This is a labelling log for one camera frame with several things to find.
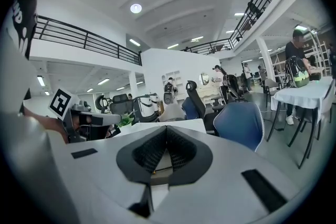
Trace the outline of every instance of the white column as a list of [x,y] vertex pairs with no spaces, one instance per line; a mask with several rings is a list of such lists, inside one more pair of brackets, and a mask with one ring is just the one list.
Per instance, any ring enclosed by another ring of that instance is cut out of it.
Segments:
[[257,37],[256,40],[257,40],[259,49],[261,51],[261,55],[263,56],[263,60],[264,60],[264,63],[265,63],[265,68],[266,68],[266,71],[267,71],[267,77],[269,79],[272,79],[273,81],[275,81],[273,64],[272,64],[271,56],[269,55],[266,43],[265,43],[264,39],[261,38],[261,37]]
[[135,98],[138,96],[138,85],[136,84],[136,77],[134,71],[129,72],[129,79],[130,79],[131,94],[133,98]]

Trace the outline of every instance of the blue office chair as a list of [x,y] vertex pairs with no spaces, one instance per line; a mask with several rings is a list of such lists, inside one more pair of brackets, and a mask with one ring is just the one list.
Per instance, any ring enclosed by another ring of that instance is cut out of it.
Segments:
[[229,103],[214,119],[220,137],[256,151],[264,138],[264,121],[254,103]]

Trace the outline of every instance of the white shirt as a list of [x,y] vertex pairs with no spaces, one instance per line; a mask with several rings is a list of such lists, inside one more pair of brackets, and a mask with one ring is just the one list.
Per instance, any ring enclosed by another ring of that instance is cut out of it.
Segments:
[[251,77],[251,70],[249,67],[244,67],[244,73],[247,79]]

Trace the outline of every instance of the mesh chair back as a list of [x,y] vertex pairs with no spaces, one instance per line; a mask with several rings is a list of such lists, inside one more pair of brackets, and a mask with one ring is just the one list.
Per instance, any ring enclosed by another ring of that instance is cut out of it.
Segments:
[[229,103],[214,119],[220,137],[256,151],[264,138],[264,121],[254,103]]
[[332,102],[335,98],[335,80],[333,79],[329,89],[327,91],[327,94],[325,95],[325,98],[322,100],[322,105],[321,105],[321,113],[324,114],[328,111],[330,111]]
[[205,105],[200,99],[200,96],[198,95],[196,88],[197,88],[196,82],[192,80],[188,80],[188,83],[186,85],[187,93],[191,101],[193,102],[196,108],[196,111],[198,112],[199,118],[203,119],[205,115]]
[[274,87],[279,87],[279,84],[276,83],[274,80],[272,79],[266,79],[265,80],[265,86],[269,87],[269,88],[274,88]]

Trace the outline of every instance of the white tablecloth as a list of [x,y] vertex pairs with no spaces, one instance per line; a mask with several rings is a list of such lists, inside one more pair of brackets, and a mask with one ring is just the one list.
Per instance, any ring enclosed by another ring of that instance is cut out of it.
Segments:
[[323,77],[319,81],[310,81],[301,88],[282,89],[271,98],[271,109],[276,110],[279,101],[306,109],[318,108],[318,121],[320,121],[322,100],[326,97],[331,81],[332,77]]
[[135,133],[135,132],[146,130],[152,127],[165,126],[165,125],[177,126],[177,127],[187,128],[187,129],[195,130],[198,132],[206,133],[203,120],[196,119],[196,120],[188,120],[188,121],[169,121],[169,122],[139,122],[126,129],[124,129],[123,127],[120,128],[121,133],[117,134],[114,137],[125,135],[125,134],[130,134],[130,133]]

